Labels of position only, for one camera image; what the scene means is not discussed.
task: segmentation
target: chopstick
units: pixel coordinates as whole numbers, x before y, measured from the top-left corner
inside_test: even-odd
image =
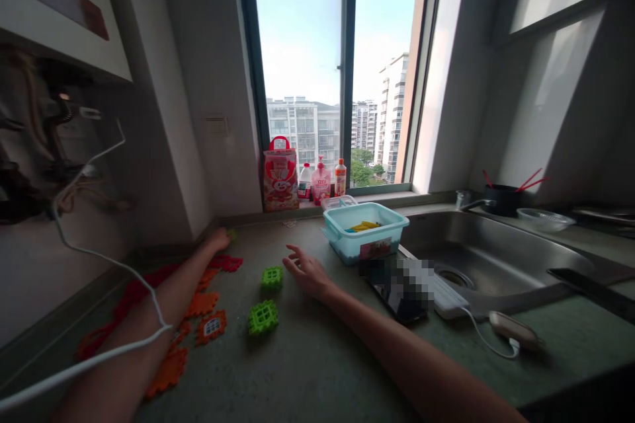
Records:
[[[527,190],[528,188],[531,188],[531,187],[533,187],[534,185],[539,184],[540,182],[544,182],[545,180],[549,180],[549,177],[544,177],[544,178],[541,178],[540,180],[536,180],[536,181],[535,181],[535,182],[533,182],[532,184],[529,184],[529,185],[527,185],[527,186],[526,186],[526,187],[524,187],[524,188],[520,188],[519,190],[520,190],[520,191]]]
[[[483,169],[483,176],[487,180],[487,184],[489,185],[489,187],[490,188],[494,188],[494,185],[491,184],[491,180],[489,179],[489,176],[487,175],[487,172],[485,172],[485,169]]]
[[[521,190],[524,190],[524,188],[523,188],[523,187],[524,187],[525,185],[527,185],[527,184],[530,182],[530,180],[531,180],[532,178],[534,178],[536,175],[538,175],[538,174],[540,173],[540,171],[541,171],[541,170],[542,170],[542,167],[540,167],[537,171],[535,171],[535,172],[534,172],[534,174],[533,174],[531,177],[529,177],[528,179],[526,179],[526,180],[525,180],[525,183],[524,183],[524,184],[522,184],[522,185],[520,185],[516,191],[517,191],[517,192],[520,192]]]

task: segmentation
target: sky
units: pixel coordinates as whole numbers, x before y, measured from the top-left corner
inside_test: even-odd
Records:
[[[267,97],[339,103],[341,0],[256,0]],[[377,99],[379,71],[408,51],[415,0],[357,0],[353,100]]]

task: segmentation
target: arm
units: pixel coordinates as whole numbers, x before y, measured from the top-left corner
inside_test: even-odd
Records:
[[[298,285],[344,321],[375,355],[419,415],[435,422],[524,422],[487,385],[442,352],[339,289],[301,248],[283,260]]]
[[[229,243],[226,230],[220,228],[156,288],[163,319],[175,330],[183,320],[203,271],[214,255]],[[156,309],[152,299],[147,297],[115,329],[100,351],[147,338],[159,327]],[[174,332],[165,332],[151,344],[115,357],[79,377],[66,394],[54,421],[130,421],[173,336]]]

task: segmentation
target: black cup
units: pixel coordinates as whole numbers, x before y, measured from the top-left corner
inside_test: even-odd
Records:
[[[495,200],[496,205],[483,205],[483,210],[492,215],[515,217],[516,209],[521,207],[524,192],[517,192],[518,187],[507,185],[493,185],[492,187],[485,185],[484,198],[486,200]]]

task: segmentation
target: hand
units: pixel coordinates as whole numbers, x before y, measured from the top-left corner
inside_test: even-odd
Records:
[[[218,251],[227,248],[231,242],[232,239],[227,236],[227,229],[221,227],[207,237],[201,245],[201,249],[209,250],[213,256]]]
[[[320,262],[302,248],[287,245],[293,253],[282,260],[284,267],[293,275],[302,291],[311,297],[324,301],[329,292],[337,286],[331,281]]]

